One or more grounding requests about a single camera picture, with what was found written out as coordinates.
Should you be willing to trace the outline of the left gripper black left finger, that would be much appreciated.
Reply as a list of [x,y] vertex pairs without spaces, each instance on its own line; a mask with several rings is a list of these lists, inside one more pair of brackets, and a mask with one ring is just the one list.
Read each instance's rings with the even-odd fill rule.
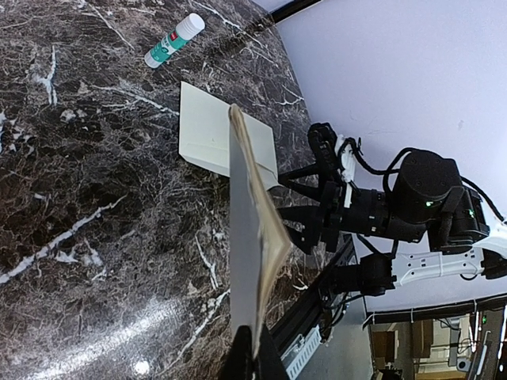
[[241,325],[234,336],[223,365],[224,380],[249,380],[253,376],[252,334],[250,327]]

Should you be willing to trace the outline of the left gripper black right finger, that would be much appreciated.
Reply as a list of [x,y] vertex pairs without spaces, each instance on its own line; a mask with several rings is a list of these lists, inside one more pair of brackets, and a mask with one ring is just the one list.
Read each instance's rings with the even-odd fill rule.
[[254,361],[254,373],[255,378],[260,380],[288,378],[275,342],[266,326],[263,326],[261,330],[260,345]]

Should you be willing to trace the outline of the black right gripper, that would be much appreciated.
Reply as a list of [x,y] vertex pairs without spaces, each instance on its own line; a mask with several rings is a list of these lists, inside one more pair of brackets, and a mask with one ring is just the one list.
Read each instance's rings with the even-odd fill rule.
[[[300,169],[281,173],[278,175],[279,184],[292,190],[303,190],[311,188],[309,185],[296,183],[295,180],[316,175],[318,179],[318,190],[322,189],[322,181],[319,179],[319,168],[317,165],[307,165]],[[345,209],[350,207],[353,190],[349,186],[338,184],[333,181],[326,182],[322,198],[317,206],[295,206],[278,208],[280,217],[289,222],[301,226],[297,230],[286,226],[289,237],[303,253],[312,254],[313,248],[318,244],[319,238],[328,253],[337,252],[338,241],[341,236],[341,224]]]

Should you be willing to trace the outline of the white letter sheet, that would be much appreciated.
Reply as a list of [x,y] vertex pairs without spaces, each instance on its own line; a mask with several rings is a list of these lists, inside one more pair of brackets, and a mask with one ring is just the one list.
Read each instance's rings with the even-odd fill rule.
[[292,243],[263,183],[242,110],[233,104],[228,116],[231,328],[248,328],[257,357],[269,297]]

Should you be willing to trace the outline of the cream paper envelope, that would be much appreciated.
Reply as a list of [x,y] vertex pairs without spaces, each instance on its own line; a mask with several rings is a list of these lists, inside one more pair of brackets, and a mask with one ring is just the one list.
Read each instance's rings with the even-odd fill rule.
[[[230,105],[187,83],[181,83],[179,154],[189,163],[229,175]],[[244,115],[253,154],[265,189],[276,187],[278,170],[273,129]]]

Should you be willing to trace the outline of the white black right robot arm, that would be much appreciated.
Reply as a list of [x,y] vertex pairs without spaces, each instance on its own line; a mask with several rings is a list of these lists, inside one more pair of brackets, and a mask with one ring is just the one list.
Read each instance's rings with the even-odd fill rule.
[[314,200],[311,206],[280,209],[283,219],[302,224],[302,230],[290,229],[289,235],[304,253],[319,243],[334,251],[344,232],[363,243],[370,237],[395,244],[429,242],[429,251],[422,255],[371,248],[358,264],[332,268],[321,285],[324,291],[379,296],[419,279],[505,276],[505,220],[486,216],[486,195],[461,177],[455,161],[406,148],[381,175],[381,190],[359,189],[341,178],[337,159],[318,158],[279,178],[284,187]]

